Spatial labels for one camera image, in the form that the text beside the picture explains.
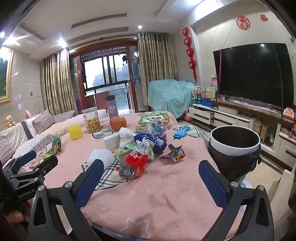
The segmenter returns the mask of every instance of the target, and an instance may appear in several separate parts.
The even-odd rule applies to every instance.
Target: blue gripper pad
[[[76,191],[76,206],[78,208],[86,206],[104,173],[104,163],[101,160],[96,159],[92,165],[95,165],[94,168]]]
[[[216,205],[223,209],[226,208],[228,205],[226,191],[213,172],[206,165],[205,161],[200,162],[198,172]]]
[[[27,154],[19,157],[16,161],[16,164],[22,167],[26,165],[28,162],[30,162],[31,160],[33,160],[34,158],[36,158],[36,152],[32,150]]]

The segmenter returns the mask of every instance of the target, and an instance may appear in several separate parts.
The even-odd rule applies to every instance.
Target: teddy bear
[[[9,116],[6,117],[6,121],[7,121],[7,125],[9,127],[15,126],[15,122],[13,121],[11,115],[9,115]]]

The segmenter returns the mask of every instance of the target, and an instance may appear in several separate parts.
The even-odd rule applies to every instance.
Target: trash can
[[[230,182],[242,183],[260,164],[260,137],[242,126],[220,126],[212,130],[208,151],[220,172]]]

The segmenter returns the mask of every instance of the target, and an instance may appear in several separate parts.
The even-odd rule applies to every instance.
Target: gold curtain
[[[148,107],[148,83],[176,79],[172,44],[166,33],[138,33],[138,48],[145,110]]]
[[[77,112],[67,49],[42,60],[41,85],[45,107],[52,115],[70,110]]]

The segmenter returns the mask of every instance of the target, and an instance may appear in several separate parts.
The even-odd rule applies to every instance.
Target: tv cabinet
[[[219,105],[239,110],[242,113],[249,114],[250,117],[243,114],[223,112],[219,110]],[[256,119],[260,119],[264,123],[276,126],[272,146],[261,143],[261,150],[277,159],[278,164],[290,171],[296,163],[296,140],[289,138],[288,134],[282,130],[282,127],[291,130],[293,121],[286,118],[283,118],[282,120],[281,115],[278,113],[242,106],[228,100],[222,102],[222,99],[218,99],[217,105],[214,107],[193,104],[192,107],[189,108],[189,116],[194,119],[194,121],[192,121],[194,124],[208,129],[209,131],[215,127],[224,125],[243,126],[253,130]]]

